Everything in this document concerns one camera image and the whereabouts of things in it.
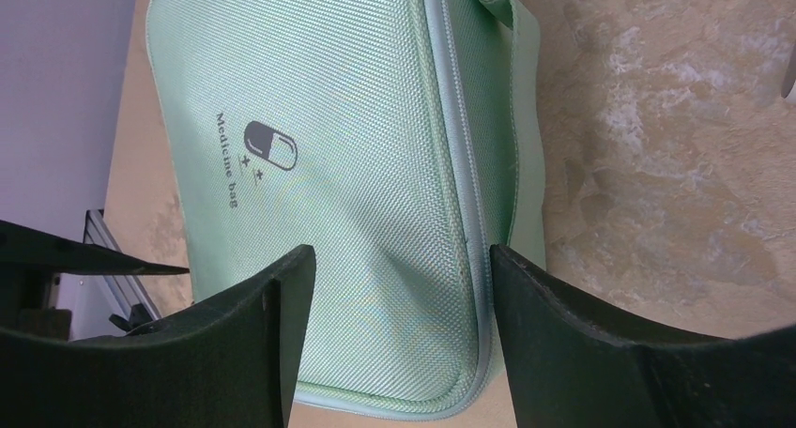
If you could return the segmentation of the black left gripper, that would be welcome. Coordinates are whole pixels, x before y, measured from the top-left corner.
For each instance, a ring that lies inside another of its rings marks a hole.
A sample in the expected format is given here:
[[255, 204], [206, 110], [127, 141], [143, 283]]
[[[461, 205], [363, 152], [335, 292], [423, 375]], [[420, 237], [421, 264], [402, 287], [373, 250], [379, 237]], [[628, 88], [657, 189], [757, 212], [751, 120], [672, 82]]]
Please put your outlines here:
[[27, 292], [53, 276], [181, 275], [186, 267], [150, 263], [96, 244], [1, 222], [1, 327], [19, 331]]

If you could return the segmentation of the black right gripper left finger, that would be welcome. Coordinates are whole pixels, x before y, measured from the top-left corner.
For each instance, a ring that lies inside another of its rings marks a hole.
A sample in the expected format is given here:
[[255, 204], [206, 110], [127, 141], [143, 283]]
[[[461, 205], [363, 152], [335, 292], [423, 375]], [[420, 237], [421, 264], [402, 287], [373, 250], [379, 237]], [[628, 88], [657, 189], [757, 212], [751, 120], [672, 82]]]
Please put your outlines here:
[[284, 427], [314, 294], [300, 245], [122, 337], [1, 333], [5, 427]]

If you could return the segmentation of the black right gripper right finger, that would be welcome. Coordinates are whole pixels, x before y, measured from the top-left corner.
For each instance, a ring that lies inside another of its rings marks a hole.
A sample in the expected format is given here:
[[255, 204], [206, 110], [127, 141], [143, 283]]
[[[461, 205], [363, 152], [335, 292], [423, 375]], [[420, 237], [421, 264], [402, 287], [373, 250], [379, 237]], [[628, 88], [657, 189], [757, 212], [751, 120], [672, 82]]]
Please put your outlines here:
[[794, 425], [794, 327], [713, 337], [627, 312], [507, 246], [490, 261], [519, 426]]

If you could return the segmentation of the mint green storage case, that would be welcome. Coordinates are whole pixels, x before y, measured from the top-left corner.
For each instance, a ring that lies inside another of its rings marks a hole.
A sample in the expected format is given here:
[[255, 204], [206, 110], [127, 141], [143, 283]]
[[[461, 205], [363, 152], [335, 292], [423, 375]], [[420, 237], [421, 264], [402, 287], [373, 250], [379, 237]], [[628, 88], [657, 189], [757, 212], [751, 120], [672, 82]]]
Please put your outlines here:
[[540, 28], [519, 0], [150, 0], [204, 300], [299, 244], [306, 405], [449, 418], [502, 369], [489, 251], [545, 262]]

